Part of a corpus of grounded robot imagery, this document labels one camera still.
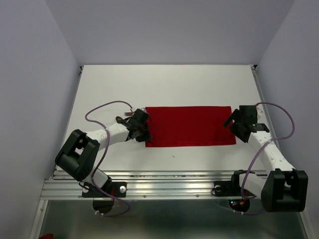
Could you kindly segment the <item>red cloth napkin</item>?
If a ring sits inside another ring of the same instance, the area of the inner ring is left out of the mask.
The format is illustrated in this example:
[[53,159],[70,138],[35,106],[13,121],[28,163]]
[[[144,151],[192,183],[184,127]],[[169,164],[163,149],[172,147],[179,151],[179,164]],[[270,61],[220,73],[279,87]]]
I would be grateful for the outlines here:
[[235,145],[236,138],[223,124],[230,106],[147,107],[152,117],[152,139],[146,147]]

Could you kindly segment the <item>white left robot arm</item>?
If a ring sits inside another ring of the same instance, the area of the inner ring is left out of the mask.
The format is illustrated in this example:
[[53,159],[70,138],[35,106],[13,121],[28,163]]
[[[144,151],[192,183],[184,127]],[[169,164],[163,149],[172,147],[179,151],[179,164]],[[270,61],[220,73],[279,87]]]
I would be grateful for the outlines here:
[[116,122],[102,129],[83,132],[76,129],[71,132],[55,158],[55,164],[62,168],[78,182],[94,185],[94,191],[99,196],[110,193],[110,178],[94,166],[97,154],[109,146],[136,140],[146,142],[151,140],[148,127],[150,115],[137,109],[128,118],[116,117]]

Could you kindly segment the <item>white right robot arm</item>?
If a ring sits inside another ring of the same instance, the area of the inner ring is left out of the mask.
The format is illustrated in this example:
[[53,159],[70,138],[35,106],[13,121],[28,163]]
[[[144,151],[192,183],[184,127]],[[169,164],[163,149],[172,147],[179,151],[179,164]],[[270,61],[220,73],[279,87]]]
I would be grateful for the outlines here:
[[256,154],[247,170],[235,171],[229,182],[232,193],[242,199],[261,199],[266,212],[302,212],[306,206],[308,175],[297,170],[282,155],[263,123],[258,123],[257,105],[240,105],[224,123],[224,127],[249,144]]

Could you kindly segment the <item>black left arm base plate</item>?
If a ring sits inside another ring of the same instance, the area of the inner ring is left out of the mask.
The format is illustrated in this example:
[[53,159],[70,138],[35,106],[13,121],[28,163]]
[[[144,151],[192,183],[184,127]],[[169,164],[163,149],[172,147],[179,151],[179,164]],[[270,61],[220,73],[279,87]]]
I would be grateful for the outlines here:
[[[79,186],[82,188],[83,198],[106,198],[107,196],[101,193],[94,185],[88,182],[79,182]],[[127,182],[106,182],[101,190],[117,198],[126,197]]]

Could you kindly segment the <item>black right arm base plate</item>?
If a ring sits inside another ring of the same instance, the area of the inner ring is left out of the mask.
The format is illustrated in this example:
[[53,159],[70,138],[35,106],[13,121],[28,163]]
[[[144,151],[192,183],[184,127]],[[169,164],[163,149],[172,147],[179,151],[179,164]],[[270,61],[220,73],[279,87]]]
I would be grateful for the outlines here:
[[238,180],[214,181],[211,192],[216,197],[260,197],[261,185],[246,182],[243,190],[241,186],[242,182]]

